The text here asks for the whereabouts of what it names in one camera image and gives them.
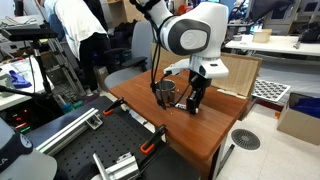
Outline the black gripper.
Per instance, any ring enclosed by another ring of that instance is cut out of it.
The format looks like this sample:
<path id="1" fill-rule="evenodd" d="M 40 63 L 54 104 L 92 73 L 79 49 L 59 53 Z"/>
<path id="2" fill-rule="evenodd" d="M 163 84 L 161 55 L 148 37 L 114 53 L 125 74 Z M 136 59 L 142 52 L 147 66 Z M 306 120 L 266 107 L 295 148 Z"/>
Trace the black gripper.
<path id="1" fill-rule="evenodd" d="M 204 78 L 203 76 L 194 71 L 191 71 L 189 75 L 189 83 L 192 86 L 192 91 L 186 99 L 186 106 L 192 114 L 196 114 L 200 102 L 204 97 L 205 90 L 211 84 L 211 80 Z"/>

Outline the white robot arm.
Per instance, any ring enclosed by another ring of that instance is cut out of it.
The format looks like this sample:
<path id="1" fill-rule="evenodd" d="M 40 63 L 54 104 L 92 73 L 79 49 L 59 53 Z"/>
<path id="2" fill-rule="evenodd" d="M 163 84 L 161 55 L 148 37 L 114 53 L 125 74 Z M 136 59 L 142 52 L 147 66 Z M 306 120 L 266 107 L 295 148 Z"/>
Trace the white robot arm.
<path id="1" fill-rule="evenodd" d="M 224 78 L 229 70 L 221 60 L 221 45 L 227 30 L 228 7 L 215 2 L 200 2 L 188 12 L 174 16 L 164 0 L 129 0 L 155 27 L 156 42 L 167 51 L 189 55 L 164 69 L 165 75 L 188 69 L 191 94 L 185 109 L 198 111 L 206 88 L 213 78 Z"/>

